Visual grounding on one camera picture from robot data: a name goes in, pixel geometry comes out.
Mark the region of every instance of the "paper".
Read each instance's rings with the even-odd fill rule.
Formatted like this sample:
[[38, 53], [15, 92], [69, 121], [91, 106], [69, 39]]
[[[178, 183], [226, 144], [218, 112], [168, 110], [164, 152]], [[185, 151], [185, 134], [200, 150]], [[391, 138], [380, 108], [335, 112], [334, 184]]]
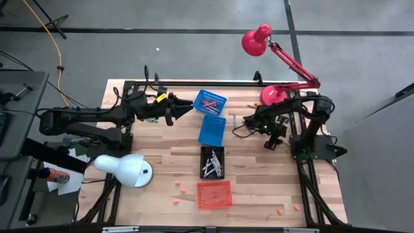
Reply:
[[[72, 156], [72, 157], [75, 157], [79, 160], [82, 160], [83, 162], [87, 162], [89, 160], [89, 158], [86, 157], [86, 155], [76, 156], [76, 150], [74, 148], [69, 150], [69, 155]], [[71, 192], [77, 192], [80, 189], [80, 186], [82, 185], [82, 181], [83, 181], [83, 174], [82, 173], [70, 171], [70, 170], [65, 169], [65, 168], [60, 168], [60, 167], [58, 167], [54, 164], [50, 164], [48, 162], [43, 162], [43, 165], [44, 165], [45, 168], [54, 168], [56, 170], [67, 172], [71, 176], [71, 178], [69, 179], [69, 181], [66, 184], [58, 184], [58, 183], [55, 183], [55, 182], [47, 182], [47, 187], [48, 187], [50, 192], [55, 190], [55, 189], [58, 189], [58, 195], [63, 195], [63, 194], [71, 193]]]

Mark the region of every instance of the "lamp arm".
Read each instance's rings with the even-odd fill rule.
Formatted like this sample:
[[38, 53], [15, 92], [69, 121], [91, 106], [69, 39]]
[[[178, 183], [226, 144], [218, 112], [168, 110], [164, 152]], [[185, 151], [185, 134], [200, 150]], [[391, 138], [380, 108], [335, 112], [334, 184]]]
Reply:
[[309, 73], [305, 68], [303, 68], [295, 59], [293, 59], [287, 52], [285, 52], [278, 43], [274, 41], [269, 41], [269, 47], [282, 61], [284, 61], [290, 69], [296, 72], [301, 76], [306, 83], [292, 83], [292, 84], [279, 84], [276, 87], [280, 91], [291, 91], [298, 89], [307, 89], [307, 88], [319, 88], [321, 83], [318, 81], [317, 77]]

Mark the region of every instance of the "lamp base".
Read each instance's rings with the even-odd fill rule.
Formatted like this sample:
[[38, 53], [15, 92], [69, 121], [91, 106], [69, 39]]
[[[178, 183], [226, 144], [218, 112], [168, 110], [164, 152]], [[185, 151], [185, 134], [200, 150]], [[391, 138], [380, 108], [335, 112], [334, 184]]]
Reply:
[[147, 161], [142, 161], [140, 175], [135, 183], [135, 188], [142, 188], [149, 184], [153, 178], [153, 168]]
[[272, 105], [284, 101], [287, 98], [287, 93], [280, 91], [275, 86], [265, 87], [260, 94], [260, 102], [263, 105]]

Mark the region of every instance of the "black floor stripe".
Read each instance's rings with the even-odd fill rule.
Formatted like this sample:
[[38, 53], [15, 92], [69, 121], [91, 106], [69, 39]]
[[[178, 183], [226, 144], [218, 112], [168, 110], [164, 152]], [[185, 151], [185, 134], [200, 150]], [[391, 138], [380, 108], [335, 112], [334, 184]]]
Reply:
[[413, 31], [335, 31], [335, 30], [297, 30], [300, 36], [414, 36]]
[[295, 24], [293, 23], [292, 9], [290, 8], [289, 0], [283, 0], [283, 2], [285, 3], [287, 25], [289, 27], [289, 32], [290, 32], [290, 41], [292, 42], [293, 58], [299, 64], [302, 64], [301, 59], [300, 59], [300, 53], [299, 53], [298, 39], [296, 37]]
[[[348, 30], [273, 30], [273, 35], [289, 35], [291, 32], [297, 36], [414, 36], [414, 31], [348, 31]], [[78, 28], [61, 27], [64, 33], [92, 33], [92, 34], [245, 34], [252, 29], [143, 29], [143, 28]], [[0, 32], [44, 32], [37, 27], [0, 27]]]
[[[252, 29], [139, 29], [139, 28], [71, 28], [61, 27], [64, 33], [97, 33], [97, 34], [240, 34]], [[0, 27], [3, 32], [44, 32], [43, 28], [34, 27]], [[289, 30], [273, 30], [273, 35], [288, 35]]]

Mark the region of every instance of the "lamp shade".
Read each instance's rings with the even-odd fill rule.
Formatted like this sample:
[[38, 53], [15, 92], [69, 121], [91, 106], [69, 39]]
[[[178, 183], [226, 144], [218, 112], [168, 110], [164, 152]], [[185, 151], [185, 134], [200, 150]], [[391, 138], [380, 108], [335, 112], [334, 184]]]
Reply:
[[247, 32], [241, 39], [241, 46], [251, 56], [260, 56], [267, 48], [267, 38], [272, 33], [272, 27], [263, 23], [257, 30]]
[[141, 154], [130, 154], [120, 159], [101, 155], [94, 161], [96, 169], [112, 173], [123, 185], [130, 188], [140, 188], [147, 185], [153, 176], [151, 165], [144, 161]]

